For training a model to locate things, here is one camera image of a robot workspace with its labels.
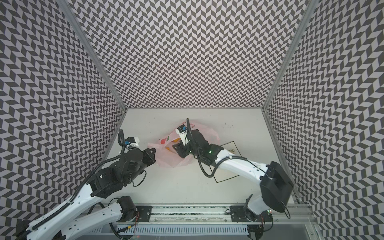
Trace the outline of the pink plastic bag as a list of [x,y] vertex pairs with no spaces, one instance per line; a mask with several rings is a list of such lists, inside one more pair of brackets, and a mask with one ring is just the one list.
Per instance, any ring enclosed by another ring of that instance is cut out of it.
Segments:
[[[191,130],[199,130],[210,144],[220,144],[219,134],[211,127],[196,121],[190,121]],[[149,143],[149,149],[155,149],[156,164],[161,168],[184,167],[194,161],[190,151],[183,146],[184,134],[179,135],[178,130],[173,130],[156,143]]]

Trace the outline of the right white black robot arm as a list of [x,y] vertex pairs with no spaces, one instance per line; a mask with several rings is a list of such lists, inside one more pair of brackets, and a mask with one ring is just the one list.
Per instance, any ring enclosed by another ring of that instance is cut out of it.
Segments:
[[173,145],[177,154],[194,157],[207,178],[213,178],[218,170],[227,170],[256,185],[259,191],[250,194],[243,211],[246,218],[256,221],[270,210],[284,213],[289,218],[287,204],[294,184],[277,162],[262,164],[231,153],[222,146],[210,144],[199,130],[190,130],[185,125],[176,129],[180,141]]

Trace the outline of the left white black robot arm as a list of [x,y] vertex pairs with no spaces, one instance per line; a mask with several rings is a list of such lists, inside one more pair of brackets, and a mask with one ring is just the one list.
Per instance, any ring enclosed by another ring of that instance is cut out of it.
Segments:
[[110,159],[112,165],[96,170],[85,179],[79,189],[62,204],[44,216],[16,227],[18,240],[75,240],[88,232],[115,222],[136,222],[140,212],[130,196],[118,200],[96,212],[81,216],[110,195],[133,183],[133,180],[153,165],[156,149],[130,147],[127,152]]

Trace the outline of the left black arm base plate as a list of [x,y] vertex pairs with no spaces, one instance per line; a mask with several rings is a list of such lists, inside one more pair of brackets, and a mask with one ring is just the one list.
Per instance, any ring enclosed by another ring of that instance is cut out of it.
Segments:
[[148,223],[152,215],[152,206],[136,206],[135,210],[123,213],[120,223]]

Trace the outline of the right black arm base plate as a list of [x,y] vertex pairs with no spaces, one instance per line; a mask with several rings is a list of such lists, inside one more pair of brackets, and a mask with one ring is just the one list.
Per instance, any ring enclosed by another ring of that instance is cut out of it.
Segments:
[[225,213],[231,217],[234,223],[243,222],[256,222],[256,223],[272,223],[272,215],[268,211],[262,212],[261,215],[256,215],[250,210],[242,207],[233,205],[225,210]]

